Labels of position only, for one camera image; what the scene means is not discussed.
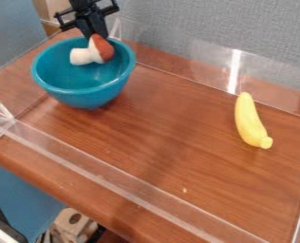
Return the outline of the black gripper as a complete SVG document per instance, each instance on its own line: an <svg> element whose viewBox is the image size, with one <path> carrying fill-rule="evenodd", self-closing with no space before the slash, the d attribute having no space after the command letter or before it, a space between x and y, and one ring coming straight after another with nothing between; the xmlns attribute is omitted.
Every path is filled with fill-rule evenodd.
<svg viewBox="0 0 300 243"><path fill-rule="evenodd" d="M54 14L60 25L60 30L67 31L72 28L78 28L87 39L92 33L107 38L108 30L104 18L119 12L119 6L115 0L110 0L110 4L99 8L98 3L100 1L102 0L68 0L70 7L62 11L56 11Z"/></svg>

